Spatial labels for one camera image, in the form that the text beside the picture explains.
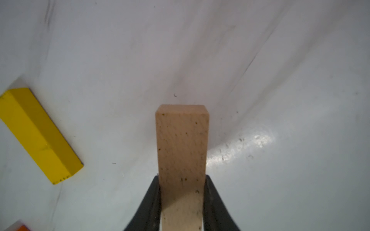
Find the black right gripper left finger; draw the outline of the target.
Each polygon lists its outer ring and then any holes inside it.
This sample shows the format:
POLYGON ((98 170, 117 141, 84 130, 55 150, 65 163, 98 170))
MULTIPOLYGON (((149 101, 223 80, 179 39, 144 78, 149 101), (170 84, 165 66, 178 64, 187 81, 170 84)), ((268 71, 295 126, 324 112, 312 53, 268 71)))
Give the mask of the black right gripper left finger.
POLYGON ((161 222, 159 176, 153 178, 138 210, 124 231, 158 231, 161 222))

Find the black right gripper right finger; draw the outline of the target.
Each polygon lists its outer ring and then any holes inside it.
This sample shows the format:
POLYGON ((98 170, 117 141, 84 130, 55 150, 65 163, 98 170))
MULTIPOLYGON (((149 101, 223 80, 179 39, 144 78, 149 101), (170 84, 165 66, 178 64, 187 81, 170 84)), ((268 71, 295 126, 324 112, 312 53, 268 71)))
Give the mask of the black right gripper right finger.
POLYGON ((203 227, 205 231, 240 231, 209 175, 204 185, 203 227))

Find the yellow block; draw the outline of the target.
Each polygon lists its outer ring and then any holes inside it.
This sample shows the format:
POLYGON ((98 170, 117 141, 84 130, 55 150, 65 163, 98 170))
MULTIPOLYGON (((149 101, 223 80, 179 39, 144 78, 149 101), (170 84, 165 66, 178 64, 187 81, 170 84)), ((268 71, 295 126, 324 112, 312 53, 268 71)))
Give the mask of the yellow block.
POLYGON ((10 89, 1 96, 1 119, 52 184, 83 168, 30 89, 10 89))

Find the natural wood block top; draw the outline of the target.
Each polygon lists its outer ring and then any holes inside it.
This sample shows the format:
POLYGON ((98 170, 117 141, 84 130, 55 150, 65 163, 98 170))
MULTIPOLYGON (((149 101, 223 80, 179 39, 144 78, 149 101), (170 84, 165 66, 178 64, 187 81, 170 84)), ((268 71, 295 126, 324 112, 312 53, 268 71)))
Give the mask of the natural wood block top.
POLYGON ((162 230, 200 231, 209 112, 203 105, 161 105, 155 119, 162 230))

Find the orange block near chessboard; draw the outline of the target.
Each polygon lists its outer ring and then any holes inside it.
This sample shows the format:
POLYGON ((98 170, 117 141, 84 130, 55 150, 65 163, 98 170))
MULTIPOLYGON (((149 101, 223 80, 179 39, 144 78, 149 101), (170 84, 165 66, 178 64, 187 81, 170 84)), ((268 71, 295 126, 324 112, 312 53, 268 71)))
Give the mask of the orange block near chessboard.
POLYGON ((21 224, 13 227, 10 231, 30 231, 30 229, 26 225, 21 224))

